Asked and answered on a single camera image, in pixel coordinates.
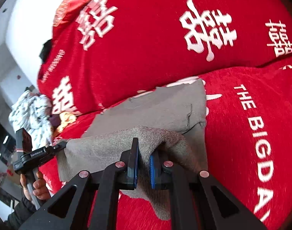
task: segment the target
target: black handle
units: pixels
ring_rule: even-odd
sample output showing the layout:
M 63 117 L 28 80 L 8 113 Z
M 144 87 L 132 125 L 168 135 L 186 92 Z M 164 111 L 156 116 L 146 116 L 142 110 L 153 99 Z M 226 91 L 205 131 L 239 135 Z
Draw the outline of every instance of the black handle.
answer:
M 33 194 L 33 191 L 35 190 L 35 188 L 33 186 L 33 183 L 37 180 L 37 176 L 34 175 L 33 170 L 30 170 L 30 171 L 26 172 L 25 176 L 26 176 L 26 185 L 27 185 L 28 191 L 29 191 L 29 193 L 31 195 L 31 198 L 32 198 L 32 201 L 33 201 L 33 203 L 35 205 L 36 210 L 38 210 L 45 203 L 45 201 L 38 199 Z

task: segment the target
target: human hand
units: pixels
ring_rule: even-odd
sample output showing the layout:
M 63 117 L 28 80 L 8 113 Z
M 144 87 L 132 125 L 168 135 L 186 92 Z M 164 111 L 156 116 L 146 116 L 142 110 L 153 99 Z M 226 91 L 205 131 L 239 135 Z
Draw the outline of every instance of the human hand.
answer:
M 33 183 L 33 186 L 35 188 L 35 190 L 33 191 L 33 194 L 40 200 L 50 199 L 51 195 L 49 193 L 48 188 L 46 187 L 46 181 L 44 180 L 44 175 L 40 171 L 38 171 L 36 175 L 38 177 L 38 180 Z M 23 187 L 24 195 L 29 201 L 32 201 L 32 197 L 26 185 L 26 177 L 23 174 L 20 175 L 20 183 Z

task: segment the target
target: chinese character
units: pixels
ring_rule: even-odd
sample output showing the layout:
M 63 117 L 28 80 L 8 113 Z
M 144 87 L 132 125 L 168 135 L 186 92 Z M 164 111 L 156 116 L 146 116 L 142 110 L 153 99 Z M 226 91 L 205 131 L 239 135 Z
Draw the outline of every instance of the chinese character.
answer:
M 194 50 L 197 53 L 202 53 L 204 51 L 202 41 L 205 41 L 208 47 L 208 55 L 206 60 L 212 61 L 214 59 L 214 53 L 212 52 L 210 43 L 216 45 L 218 49 L 221 49 L 223 45 L 218 29 L 215 27 L 216 24 L 218 26 L 223 24 L 225 26 L 226 32 L 224 32 L 224 29 L 222 27 L 219 27 L 219 31 L 221 32 L 221 35 L 223 37 L 224 45 L 226 46 L 229 42 L 230 46 L 233 47 L 233 41 L 237 39 L 237 32 L 235 30 L 232 30 L 230 32 L 229 28 L 227 27 L 227 24 L 231 23 L 232 21 L 232 18 L 229 14 L 223 15 L 221 11 L 219 11 L 218 9 L 216 10 L 217 14 L 215 14 L 215 11 L 213 10 L 211 14 L 215 19 L 214 21 L 209 10 L 205 10 L 200 16 L 192 0 L 187 0 L 186 4 L 195 15 L 194 18 L 190 11 L 186 11 L 179 19 L 179 21 L 182 24 L 182 27 L 190 30 L 184 36 L 188 50 Z M 195 28 L 197 25 L 201 27 L 202 33 L 196 31 Z M 212 28 L 209 32 L 209 35 L 205 29 L 205 26 L 206 27 L 211 26 Z M 193 43 L 191 41 L 192 37 L 195 38 L 197 43 Z
M 73 103 L 73 92 L 71 90 L 69 76 L 62 78 L 59 87 L 53 90 L 53 109 L 52 114 L 60 114 L 61 112 L 70 112 L 76 115 L 82 113 L 77 110 Z
M 270 27 L 270 30 L 268 32 L 268 35 L 270 36 L 270 39 L 273 43 L 266 44 L 268 47 L 274 47 L 274 52 L 276 57 L 288 53 L 292 53 L 292 43 L 290 43 L 289 38 L 286 34 L 287 30 L 285 29 L 286 25 L 282 24 L 279 20 L 279 23 L 272 23 L 267 22 L 265 26 Z
M 280 69 L 282 70 L 286 70 L 287 68 L 292 69 L 292 65 L 286 65 L 286 66 L 280 67 Z
M 208 94 L 208 95 L 205 96 L 205 99 L 206 99 L 206 101 L 208 101 L 208 100 L 213 100 L 213 99 L 220 98 L 221 96 L 223 96 L 223 95 L 222 94 Z M 206 116 L 209 115 L 209 108 L 208 107 L 205 108 L 205 115 Z
M 114 16 L 110 14 L 116 11 L 117 8 L 115 6 L 107 8 L 106 3 L 107 0 L 92 0 L 82 9 L 79 17 L 76 19 L 76 22 L 79 23 L 78 30 L 83 35 L 79 43 L 83 44 L 83 49 L 86 51 L 95 42 L 96 32 L 102 38 L 114 27 Z M 90 15 L 95 19 L 93 23 L 89 21 Z

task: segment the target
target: finger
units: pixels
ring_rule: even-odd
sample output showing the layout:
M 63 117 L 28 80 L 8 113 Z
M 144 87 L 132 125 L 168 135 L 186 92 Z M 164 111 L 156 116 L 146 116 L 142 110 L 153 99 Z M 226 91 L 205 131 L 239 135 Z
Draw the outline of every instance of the finger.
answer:
M 37 171 L 36 175 L 37 175 L 38 179 L 44 178 L 44 175 L 40 171 Z
M 45 193 L 49 193 L 49 190 L 47 187 L 42 187 L 42 188 L 33 190 L 33 194 L 36 196 L 40 196 L 40 195 L 43 195 Z
M 44 179 L 38 179 L 33 183 L 35 189 L 39 189 L 46 186 L 46 181 Z
M 40 200 L 48 200 L 51 198 L 51 195 L 49 193 L 45 193 L 45 194 L 42 194 L 40 196 L 37 196 L 37 198 Z
M 20 183 L 22 185 L 22 187 L 24 189 L 27 189 L 27 186 L 26 186 L 26 176 L 24 174 L 21 174 L 20 175 Z

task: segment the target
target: gray cloth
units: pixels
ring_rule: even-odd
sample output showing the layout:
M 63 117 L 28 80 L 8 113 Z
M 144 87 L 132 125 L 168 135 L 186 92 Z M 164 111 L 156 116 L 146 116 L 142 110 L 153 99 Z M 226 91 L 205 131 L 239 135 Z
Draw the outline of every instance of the gray cloth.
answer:
M 57 155 L 58 170 L 63 181 L 69 181 L 81 170 L 96 172 L 119 160 L 121 152 L 131 148 L 133 137 L 139 139 L 139 175 L 136 190 L 122 192 L 133 198 L 149 200 L 156 215 L 170 218 L 167 190 L 152 190 L 149 176 L 149 157 L 159 148 L 166 151 L 171 161 L 197 172 L 196 155 L 184 136 L 162 129 L 136 126 L 96 137 L 71 139 L 64 151 Z
M 82 139 L 68 141 L 57 156 L 59 176 L 68 181 L 81 170 L 96 172 L 119 160 L 121 152 L 139 138 L 139 179 L 133 198 L 151 202 L 156 215 L 170 217 L 166 191 L 151 190 L 149 157 L 158 147 L 170 159 L 198 172 L 207 169 L 204 140 L 205 89 L 202 80 L 130 98 L 97 115 Z
M 176 131 L 184 134 L 200 167 L 207 170 L 205 101 L 202 79 L 192 84 L 157 87 L 150 94 L 129 98 L 97 115 L 82 137 L 99 136 L 138 125 Z

